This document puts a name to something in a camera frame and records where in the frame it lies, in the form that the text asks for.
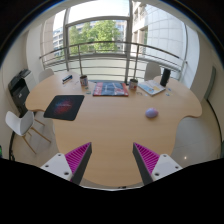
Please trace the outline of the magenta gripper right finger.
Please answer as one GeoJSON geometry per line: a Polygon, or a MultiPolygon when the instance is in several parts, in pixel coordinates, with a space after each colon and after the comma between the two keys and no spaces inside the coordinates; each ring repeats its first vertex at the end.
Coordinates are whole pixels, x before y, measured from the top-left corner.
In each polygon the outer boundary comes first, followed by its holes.
{"type": "Polygon", "coordinates": [[[133,144],[133,155],[144,185],[182,169],[169,155],[159,155],[138,143],[133,144]]]}

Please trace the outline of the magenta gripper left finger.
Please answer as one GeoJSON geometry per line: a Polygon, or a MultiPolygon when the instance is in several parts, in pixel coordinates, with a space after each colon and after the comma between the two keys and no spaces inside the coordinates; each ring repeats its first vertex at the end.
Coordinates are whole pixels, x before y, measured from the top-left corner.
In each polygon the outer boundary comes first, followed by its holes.
{"type": "Polygon", "coordinates": [[[86,143],[67,154],[57,153],[41,168],[79,185],[92,154],[91,143],[86,143]]]}

